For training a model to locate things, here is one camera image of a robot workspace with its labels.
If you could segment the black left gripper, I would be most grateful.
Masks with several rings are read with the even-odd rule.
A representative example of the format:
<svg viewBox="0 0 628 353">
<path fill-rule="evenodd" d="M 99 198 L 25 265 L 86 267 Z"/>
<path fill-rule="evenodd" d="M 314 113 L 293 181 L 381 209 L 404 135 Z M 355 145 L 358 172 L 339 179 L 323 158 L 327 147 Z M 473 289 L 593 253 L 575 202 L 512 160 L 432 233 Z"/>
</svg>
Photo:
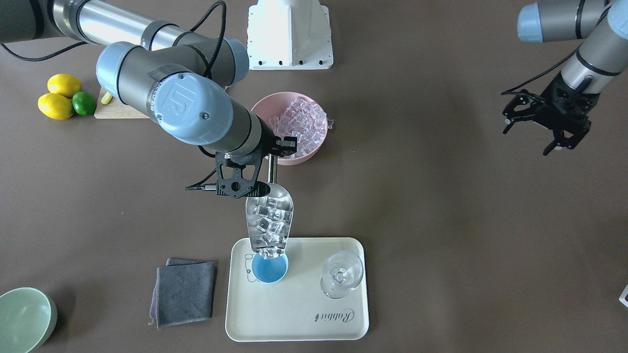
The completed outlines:
<svg viewBox="0 0 628 353">
<path fill-rule="evenodd" d="M 527 90 L 505 90 L 501 94 L 513 98 L 502 111 L 505 117 L 502 133 L 507 134 L 515 123 L 533 121 L 552 130 L 553 140 L 543 150 L 543 156 L 556 148 L 573 150 L 588 134 L 591 127 L 588 114 L 600 96 L 585 92 L 593 80 L 587 75 L 573 88 L 562 74 L 557 74 L 540 96 Z"/>
</svg>

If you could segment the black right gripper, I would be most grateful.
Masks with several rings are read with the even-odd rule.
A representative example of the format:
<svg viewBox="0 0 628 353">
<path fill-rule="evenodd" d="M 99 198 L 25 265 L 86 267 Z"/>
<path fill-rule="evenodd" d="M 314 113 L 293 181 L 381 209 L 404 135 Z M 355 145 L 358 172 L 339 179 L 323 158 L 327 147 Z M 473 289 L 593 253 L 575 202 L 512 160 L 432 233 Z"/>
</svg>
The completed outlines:
<svg viewBox="0 0 628 353">
<path fill-rule="evenodd" d="M 286 136 L 280 138 L 274 134 L 273 130 L 262 120 L 252 120 L 251 136 L 259 133 L 258 147 L 264 155 L 274 155 L 278 158 L 287 158 L 296 154 L 298 149 L 298 138 Z"/>
</svg>

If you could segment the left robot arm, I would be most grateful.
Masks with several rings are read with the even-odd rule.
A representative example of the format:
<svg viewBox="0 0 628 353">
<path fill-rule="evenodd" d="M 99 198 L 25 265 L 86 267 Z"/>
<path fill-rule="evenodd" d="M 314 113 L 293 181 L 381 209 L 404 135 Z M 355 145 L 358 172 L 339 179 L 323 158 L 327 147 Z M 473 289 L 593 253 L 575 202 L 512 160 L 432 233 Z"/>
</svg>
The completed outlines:
<svg viewBox="0 0 628 353">
<path fill-rule="evenodd" d="M 504 133 L 531 121 L 552 132 L 543 150 L 574 149 L 591 127 L 589 112 L 603 90 L 628 64 L 628 3 L 625 0 L 543 0 L 524 6 L 517 34 L 524 43 L 580 40 L 580 45 L 554 64 L 559 72 L 540 94 L 524 84 L 505 90 Z"/>
</svg>

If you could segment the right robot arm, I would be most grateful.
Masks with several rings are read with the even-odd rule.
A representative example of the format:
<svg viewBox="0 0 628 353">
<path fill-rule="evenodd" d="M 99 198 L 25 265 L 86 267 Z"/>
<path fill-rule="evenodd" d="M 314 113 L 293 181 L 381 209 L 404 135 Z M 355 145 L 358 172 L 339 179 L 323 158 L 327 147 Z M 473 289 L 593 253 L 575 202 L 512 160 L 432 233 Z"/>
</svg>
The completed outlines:
<svg viewBox="0 0 628 353">
<path fill-rule="evenodd" d="M 3 0 L 1 42 L 66 36 L 104 47 L 103 89 L 181 142 L 231 156 L 287 156 L 281 139 L 226 87 L 245 78 L 249 54 L 234 38 L 207 38 L 103 0 Z"/>
</svg>

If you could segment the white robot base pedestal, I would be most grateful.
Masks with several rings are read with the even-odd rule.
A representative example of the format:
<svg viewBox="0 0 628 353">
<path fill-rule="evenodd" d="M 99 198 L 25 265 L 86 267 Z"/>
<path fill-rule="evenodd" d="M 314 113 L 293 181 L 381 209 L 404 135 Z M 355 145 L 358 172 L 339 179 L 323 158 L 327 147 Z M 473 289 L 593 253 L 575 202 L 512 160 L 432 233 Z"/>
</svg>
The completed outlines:
<svg viewBox="0 0 628 353">
<path fill-rule="evenodd" d="M 334 65 L 330 14 L 318 0 L 259 0 L 248 9 L 251 70 L 326 70 Z"/>
</svg>

